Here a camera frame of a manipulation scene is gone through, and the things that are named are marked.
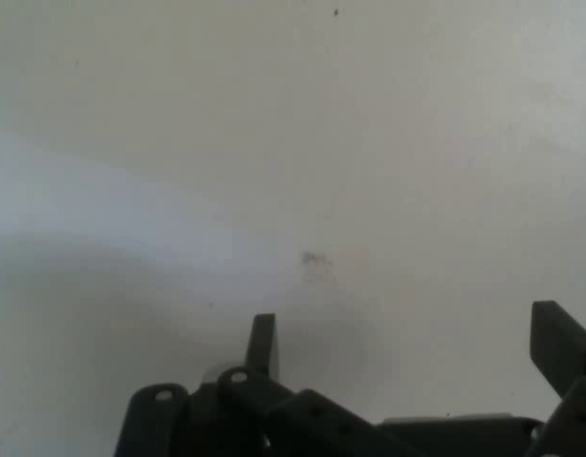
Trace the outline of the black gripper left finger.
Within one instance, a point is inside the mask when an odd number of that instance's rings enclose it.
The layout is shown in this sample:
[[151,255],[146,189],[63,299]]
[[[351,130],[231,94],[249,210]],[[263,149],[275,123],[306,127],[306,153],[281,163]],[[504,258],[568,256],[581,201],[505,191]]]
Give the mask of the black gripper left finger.
[[117,456],[414,456],[416,450],[318,392],[276,379],[276,316],[254,317],[244,362],[188,392],[144,387],[130,399]]

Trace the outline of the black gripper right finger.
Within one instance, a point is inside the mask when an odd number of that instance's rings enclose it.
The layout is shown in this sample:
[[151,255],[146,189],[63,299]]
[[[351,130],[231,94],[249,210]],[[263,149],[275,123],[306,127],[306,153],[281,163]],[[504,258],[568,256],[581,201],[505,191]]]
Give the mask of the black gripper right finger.
[[560,401],[527,454],[586,456],[586,329],[557,302],[534,302],[530,356]]

